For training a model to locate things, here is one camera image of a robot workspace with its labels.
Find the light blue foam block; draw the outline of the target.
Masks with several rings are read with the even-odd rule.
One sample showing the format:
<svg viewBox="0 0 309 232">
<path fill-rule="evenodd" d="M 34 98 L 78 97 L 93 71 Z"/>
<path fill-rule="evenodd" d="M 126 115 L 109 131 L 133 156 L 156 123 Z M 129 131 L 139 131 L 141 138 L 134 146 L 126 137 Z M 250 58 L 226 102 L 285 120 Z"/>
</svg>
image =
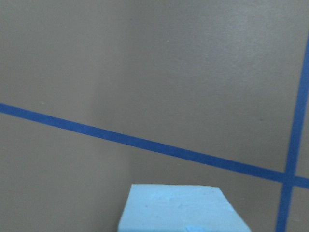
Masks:
<svg viewBox="0 0 309 232">
<path fill-rule="evenodd" d="M 133 184 L 119 232 L 249 232 L 218 187 Z"/>
</svg>

